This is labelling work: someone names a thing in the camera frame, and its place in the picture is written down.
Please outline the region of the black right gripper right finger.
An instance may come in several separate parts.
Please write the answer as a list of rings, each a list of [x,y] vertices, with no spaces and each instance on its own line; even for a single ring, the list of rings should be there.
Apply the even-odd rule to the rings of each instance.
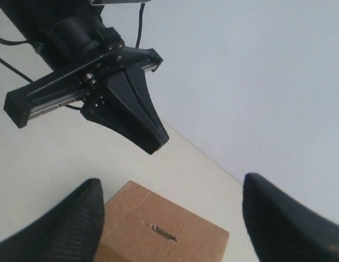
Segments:
[[[339,261],[339,225],[262,175],[246,174],[242,214],[259,261]]]

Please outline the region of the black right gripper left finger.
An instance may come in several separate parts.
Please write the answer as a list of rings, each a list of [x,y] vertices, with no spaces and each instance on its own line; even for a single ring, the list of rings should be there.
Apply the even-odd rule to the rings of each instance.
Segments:
[[[0,242],[0,261],[93,261],[105,221],[100,179],[90,178],[29,226]]]

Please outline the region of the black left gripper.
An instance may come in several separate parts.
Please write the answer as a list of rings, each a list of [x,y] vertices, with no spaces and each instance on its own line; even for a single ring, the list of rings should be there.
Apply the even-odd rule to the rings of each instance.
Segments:
[[[82,115],[153,154],[169,141],[169,135],[153,106],[144,72],[157,70],[162,62],[154,49],[93,51],[8,92],[3,109],[18,128],[23,128],[31,119],[86,100],[108,76],[85,104]],[[126,67],[126,73],[112,75]]]

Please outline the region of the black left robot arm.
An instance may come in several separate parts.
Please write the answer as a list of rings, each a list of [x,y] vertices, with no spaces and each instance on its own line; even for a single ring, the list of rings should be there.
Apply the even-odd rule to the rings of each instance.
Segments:
[[[4,111],[28,121],[73,102],[88,121],[112,129],[153,154],[169,136],[147,89],[145,74],[162,63],[154,49],[128,47],[103,24],[107,1],[0,1],[51,73],[7,93]]]

